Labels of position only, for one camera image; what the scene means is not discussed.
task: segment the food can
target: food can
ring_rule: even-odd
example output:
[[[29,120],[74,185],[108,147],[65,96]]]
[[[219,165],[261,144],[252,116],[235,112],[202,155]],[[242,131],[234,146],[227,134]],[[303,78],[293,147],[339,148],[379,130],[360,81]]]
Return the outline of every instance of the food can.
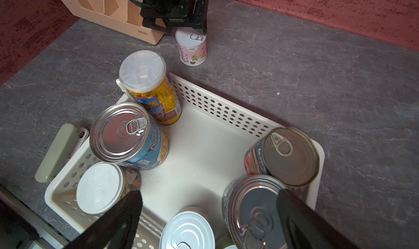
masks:
[[[225,233],[218,236],[215,240],[215,249],[237,249],[237,246],[233,242],[231,235],[229,233]]]
[[[150,170],[166,158],[169,140],[142,106],[124,102],[112,105],[97,117],[90,147],[104,162]]]
[[[290,187],[303,187],[317,176],[320,158],[302,131],[275,128],[250,147],[244,167],[249,175],[269,174]]]
[[[287,247],[276,209],[287,186],[269,175],[252,175],[229,184],[223,194],[224,221],[238,249]]]
[[[181,61],[188,66],[198,66],[207,59],[207,35],[189,27],[176,31]]]
[[[141,178],[137,170],[99,162],[80,179],[76,190],[77,204],[85,213],[103,213],[127,193],[140,188]]]
[[[199,207],[182,209],[166,224],[159,249],[215,249],[208,214]]]
[[[129,55],[119,68],[119,79],[162,125],[179,120],[181,106],[163,58],[152,51]]]

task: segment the black cable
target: black cable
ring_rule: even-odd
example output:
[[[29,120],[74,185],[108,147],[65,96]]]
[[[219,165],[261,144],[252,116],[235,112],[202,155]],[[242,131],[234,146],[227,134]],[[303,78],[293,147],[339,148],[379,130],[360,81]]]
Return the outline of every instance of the black cable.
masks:
[[[130,0],[132,3],[134,3],[134,5],[139,6],[140,8],[146,8],[146,9],[153,9],[153,7],[144,4],[142,2],[139,2],[138,0]]]

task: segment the blue can label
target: blue can label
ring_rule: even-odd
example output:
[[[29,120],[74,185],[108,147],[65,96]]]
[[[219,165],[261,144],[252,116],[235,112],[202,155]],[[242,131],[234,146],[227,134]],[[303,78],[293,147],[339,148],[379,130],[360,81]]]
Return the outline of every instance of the blue can label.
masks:
[[[144,147],[127,162],[128,167],[150,170],[160,165],[169,152],[169,140],[154,120],[149,120],[151,130]]]

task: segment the can label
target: can label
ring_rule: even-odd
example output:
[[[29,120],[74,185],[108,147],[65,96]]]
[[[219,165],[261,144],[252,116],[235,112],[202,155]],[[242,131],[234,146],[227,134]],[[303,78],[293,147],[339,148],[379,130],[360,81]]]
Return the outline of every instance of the can label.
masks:
[[[203,63],[207,58],[207,41],[205,40],[197,47],[188,48],[178,43],[179,54],[183,63],[189,66],[196,66]]]
[[[130,191],[139,190],[141,187],[141,178],[138,171],[130,168],[121,168],[125,178],[125,185],[122,195],[119,199],[123,198]]]
[[[244,168],[248,175],[271,174],[263,156],[266,137],[260,139],[246,152]]]
[[[179,99],[168,72],[166,72],[163,82],[156,89],[148,93],[136,93],[134,91],[130,91],[130,93],[151,116],[163,125],[175,123],[181,115]]]
[[[169,152],[169,139],[154,120],[150,119],[150,135],[144,147],[131,159],[128,167],[150,170],[160,165]]]
[[[236,179],[234,181],[232,181],[227,188],[225,189],[224,193],[223,193],[223,198],[221,199],[221,207],[223,210],[223,217],[224,217],[224,221],[225,224],[227,225],[228,231],[230,231],[230,228],[228,226],[228,203],[230,201],[230,197],[231,194],[233,193],[234,188],[236,188],[238,186],[238,184],[244,179],[246,178],[241,177],[239,179]]]

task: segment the clear plastic lid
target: clear plastic lid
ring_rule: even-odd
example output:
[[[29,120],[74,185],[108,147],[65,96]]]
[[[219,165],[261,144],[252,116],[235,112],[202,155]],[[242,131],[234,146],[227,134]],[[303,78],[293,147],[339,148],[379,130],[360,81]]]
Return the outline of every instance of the clear plastic lid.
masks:
[[[119,68],[119,78],[125,87],[137,93],[148,93],[163,81],[166,63],[152,51],[138,51],[129,55]]]
[[[206,35],[203,35],[190,27],[181,27],[176,31],[176,41],[185,47],[196,47],[202,44]]]
[[[88,214],[111,208],[122,194],[124,178],[118,165],[100,162],[89,168],[77,186],[77,204]]]

